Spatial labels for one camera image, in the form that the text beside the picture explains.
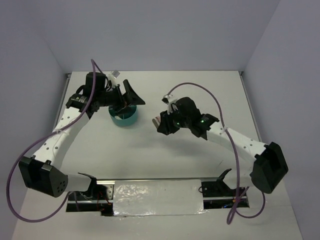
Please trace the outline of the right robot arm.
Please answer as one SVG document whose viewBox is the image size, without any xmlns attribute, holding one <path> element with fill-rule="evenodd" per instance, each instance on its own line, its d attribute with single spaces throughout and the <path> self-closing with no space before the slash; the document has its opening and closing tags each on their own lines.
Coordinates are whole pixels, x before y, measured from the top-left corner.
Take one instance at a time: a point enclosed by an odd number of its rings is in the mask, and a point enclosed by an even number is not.
<svg viewBox="0 0 320 240">
<path fill-rule="evenodd" d="M 189 97 L 177 99 L 171 94 L 162 101 L 167 109 L 152 121 L 157 132 L 166 136 L 180 129 L 189 129 L 197 138 L 220 145 L 235 154 L 238 161 L 234 169 L 228 168 L 218 177 L 217 190 L 223 196 L 230 195 L 237 187 L 256 187 L 271 194 L 289 168 L 281 147 L 256 141 L 227 126 L 217 117 L 201 113 Z"/>
</svg>

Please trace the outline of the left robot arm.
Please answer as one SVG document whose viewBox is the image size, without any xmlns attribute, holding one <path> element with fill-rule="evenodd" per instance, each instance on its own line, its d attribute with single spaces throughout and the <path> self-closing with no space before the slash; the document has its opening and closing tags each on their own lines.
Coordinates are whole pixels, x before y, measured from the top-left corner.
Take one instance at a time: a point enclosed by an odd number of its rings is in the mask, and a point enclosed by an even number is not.
<svg viewBox="0 0 320 240">
<path fill-rule="evenodd" d="M 126 79 L 125 92 L 121 92 L 120 85 L 113 83 L 117 76 L 117 71 L 109 75 L 93 72 L 86 75 L 85 84 L 68 99 L 52 134 L 31 157 L 20 159 L 18 167 L 27 188 L 55 198 L 72 190 L 88 200 L 97 196 L 95 177 L 83 173 L 80 178 L 72 179 L 60 168 L 78 133 L 101 107 L 110 107 L 123 115 L 132 106 L 145 105 Z"/>
</svg>

